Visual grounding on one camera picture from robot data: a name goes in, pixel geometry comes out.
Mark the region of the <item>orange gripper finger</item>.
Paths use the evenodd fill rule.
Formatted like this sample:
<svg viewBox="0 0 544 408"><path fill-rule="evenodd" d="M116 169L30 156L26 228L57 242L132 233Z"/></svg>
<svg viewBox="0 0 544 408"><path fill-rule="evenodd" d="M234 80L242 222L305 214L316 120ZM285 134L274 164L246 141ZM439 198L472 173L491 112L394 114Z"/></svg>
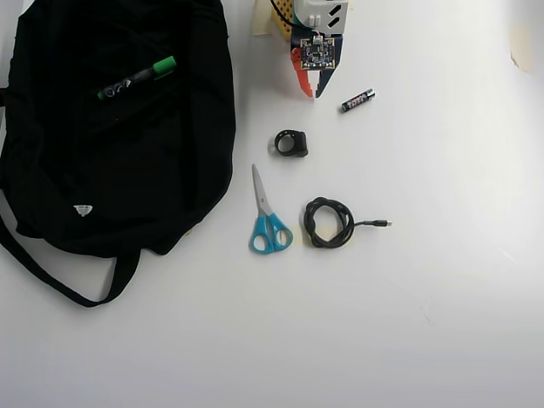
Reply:
<svg viewBox="0 0 544 408"><path fill-rule="evenodd" d="M293 48L291 51L291 61L294 71L297 74L297 79L303 93L309 98L313 98L313 90L309 82L308 72L302 69L301 49Z"/></svg>

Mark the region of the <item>dark navy gripper body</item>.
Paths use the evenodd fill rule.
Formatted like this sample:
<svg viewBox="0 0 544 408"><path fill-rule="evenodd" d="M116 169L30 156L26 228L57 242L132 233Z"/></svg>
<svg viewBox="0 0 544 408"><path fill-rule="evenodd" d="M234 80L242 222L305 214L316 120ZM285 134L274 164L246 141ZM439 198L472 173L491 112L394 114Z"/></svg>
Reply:
<svg viewBox="0 0 544 408"><path fill-rule="evenodd" d="M292 48L301 49L303 70L336 69L340 61L343 36L326 36L297 26L292 28L291 45Z"/></svg>

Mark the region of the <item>dark navy gripper finger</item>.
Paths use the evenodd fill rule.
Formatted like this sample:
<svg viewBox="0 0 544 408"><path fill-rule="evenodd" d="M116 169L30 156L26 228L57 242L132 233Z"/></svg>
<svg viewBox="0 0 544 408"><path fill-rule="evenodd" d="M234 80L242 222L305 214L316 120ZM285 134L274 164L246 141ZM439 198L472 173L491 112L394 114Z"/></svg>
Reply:
<svg viewBox="0 0 544 408"><path fill-rule="evenodd" d="M320 71L319 81L318 81L317 89L315 91L315 97L317 99L325 91L326 86L327 86L328 82L331 80L331 78L332 78L333 74L335 73L335 71L336 71L335 69Z"/></svg>

